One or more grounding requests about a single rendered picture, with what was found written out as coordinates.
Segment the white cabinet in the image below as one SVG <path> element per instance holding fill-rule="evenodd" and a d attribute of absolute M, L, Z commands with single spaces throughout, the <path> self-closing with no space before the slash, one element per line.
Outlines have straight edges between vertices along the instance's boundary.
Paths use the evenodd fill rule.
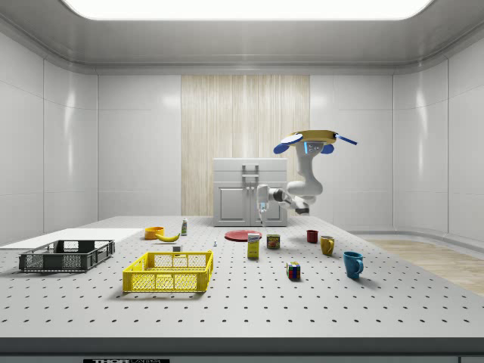
<path fill-rule="evenodd" d="M 284 188 L 285 158 L 215 158 L 213 160 L 213 224 L 261 227 L 256 189 L 265 184 Z"/>

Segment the red plate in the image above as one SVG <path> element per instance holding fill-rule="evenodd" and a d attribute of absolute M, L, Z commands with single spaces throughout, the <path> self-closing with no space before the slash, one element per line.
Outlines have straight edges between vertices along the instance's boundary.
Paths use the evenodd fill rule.
<path fill-rule="evenodd" d="M 235 242 L 247 242 L 250 234 L 255 234 L 259 239 L 262 236 L 261 232 L 254 230 L 233 230 L 225 233 L 225 239 Z"/>

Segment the yellow and white carton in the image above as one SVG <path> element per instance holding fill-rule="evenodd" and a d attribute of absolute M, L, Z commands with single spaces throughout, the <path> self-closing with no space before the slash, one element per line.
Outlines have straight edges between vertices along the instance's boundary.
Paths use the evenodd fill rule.
<path fill-rule="evenodd" d="M 247 257 L 249 259 L 259 258 L 260 238 L 261 238 L 261 234 L 255 231 L 247 235 Z"/>

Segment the drone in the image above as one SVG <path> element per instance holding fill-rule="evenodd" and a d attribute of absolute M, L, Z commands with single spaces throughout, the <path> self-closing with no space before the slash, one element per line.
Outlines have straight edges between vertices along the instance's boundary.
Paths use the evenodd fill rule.
<path fill-rule="evenodd" d="M 330 130 L 305 130 L 294 132 L 286 138 L 283 138 L 280 144 L 274 148 L 273 152 L 275 154 L 282 154 L 289 146 L 295 146 L 297 143 L 302 142 L 306 153 L 310 150 L 320 150 L 322 154 L 331 154 L 334 151 L 333 144 L 337 139 L 357 145 L 356 141 Z"/>

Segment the blue mug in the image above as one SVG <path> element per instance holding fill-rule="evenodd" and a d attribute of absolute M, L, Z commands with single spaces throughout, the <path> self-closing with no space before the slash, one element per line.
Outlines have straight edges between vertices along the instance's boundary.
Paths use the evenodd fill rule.
<path fill-rule="evenodd" d="M 346 251 L 343 254 L 343 261 L 348 278 L 358 279 L 364 270 L 363 256 L 360 253 Z"/>

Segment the yellow basket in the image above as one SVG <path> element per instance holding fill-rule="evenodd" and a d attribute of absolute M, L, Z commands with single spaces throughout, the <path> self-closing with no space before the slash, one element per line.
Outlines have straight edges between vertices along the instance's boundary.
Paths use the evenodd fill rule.
<path fill-rule="evenodd" d="M 213 252 L 147 252 L 123 270 L 125 292 L 204 292 Z"/>

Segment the white board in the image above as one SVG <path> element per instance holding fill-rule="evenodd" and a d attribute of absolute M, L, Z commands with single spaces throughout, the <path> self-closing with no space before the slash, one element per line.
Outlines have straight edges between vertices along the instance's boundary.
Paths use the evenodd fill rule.
<path fill-rule="evenodd" d="M 31 250 L 56 240 L 115 240 L 140 232 L 140 228 L 68 228 L 0 246 L 0 250 Z"/>

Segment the dark grey basket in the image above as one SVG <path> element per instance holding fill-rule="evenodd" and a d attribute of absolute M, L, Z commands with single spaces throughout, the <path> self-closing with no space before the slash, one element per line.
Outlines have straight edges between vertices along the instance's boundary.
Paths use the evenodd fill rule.
<path fill-rule="evenodd" d="M 84 272 L 114 252 L 114 240 L 55 240 L 21 253 L 19 269 L 24 272 Z"/>

